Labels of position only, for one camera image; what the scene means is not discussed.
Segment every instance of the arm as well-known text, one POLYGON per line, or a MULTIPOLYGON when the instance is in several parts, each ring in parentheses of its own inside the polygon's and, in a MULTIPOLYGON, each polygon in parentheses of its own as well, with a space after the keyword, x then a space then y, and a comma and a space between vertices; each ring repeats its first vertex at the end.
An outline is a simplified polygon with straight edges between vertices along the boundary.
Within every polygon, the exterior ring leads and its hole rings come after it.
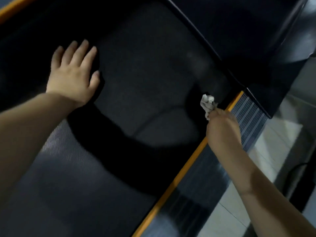
POLYGON ((220 109, 209 117, 208 143, 234 183, 257 235, 316 236, 315 228, 243 151, 236 118, 220 109))
POLYGON ((99 72, 89 81, 96 47, 59 47, 52 58, 46 93, 0 114, 0 205, 27 171, 53 129, 75 108, 86 104, 99 84, 99 72))

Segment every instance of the hand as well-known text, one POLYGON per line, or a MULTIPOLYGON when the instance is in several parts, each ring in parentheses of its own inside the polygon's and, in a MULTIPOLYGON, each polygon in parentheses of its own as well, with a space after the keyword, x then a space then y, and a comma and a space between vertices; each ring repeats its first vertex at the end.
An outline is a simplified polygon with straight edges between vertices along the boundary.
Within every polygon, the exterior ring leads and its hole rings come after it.
POLYGON ((209 119, 206 136, 215 155, 224 148, 236 147, 242 149, 239 124, 232 113, 215 108, 209 114, 209 119))
POLYGON ((74 101, 75 108, 85 105, 100 83, 100 73, 95 71, 89 81, 92 62, 97 54, 94 46, 87 53, 89 42, 84 40, 77 49, 73 41, 64 52, 60 46, 54 52, 46 93, 54 93, 74 101))

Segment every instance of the tiled floor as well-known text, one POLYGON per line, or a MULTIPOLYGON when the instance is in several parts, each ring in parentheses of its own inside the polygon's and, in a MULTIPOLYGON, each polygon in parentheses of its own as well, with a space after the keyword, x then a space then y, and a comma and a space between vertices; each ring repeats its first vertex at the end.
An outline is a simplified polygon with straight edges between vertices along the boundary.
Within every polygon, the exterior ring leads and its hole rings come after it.
MULTIPOLYGON (((277 187, 282 187, 291 168, 308 158, 316 139, 314 120, 315 107, 288 95, 249 151, 250 158, 277 187)), ((242 237, 249 224, 246 209, 231 183, 198 236, 242 237)))

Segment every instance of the forearm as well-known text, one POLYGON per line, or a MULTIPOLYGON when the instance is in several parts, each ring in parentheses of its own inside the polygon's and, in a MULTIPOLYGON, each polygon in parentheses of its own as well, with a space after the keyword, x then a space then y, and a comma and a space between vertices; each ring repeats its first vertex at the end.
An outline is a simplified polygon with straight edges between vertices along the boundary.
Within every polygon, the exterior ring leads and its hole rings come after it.
POLYGON ((73 109, 70 99, 45 93, 0 114, 0 201, 73 109))
POLYGON ((215 153, 234 183, 259 237, 314 236, 314 227, 238 145, 215 153))

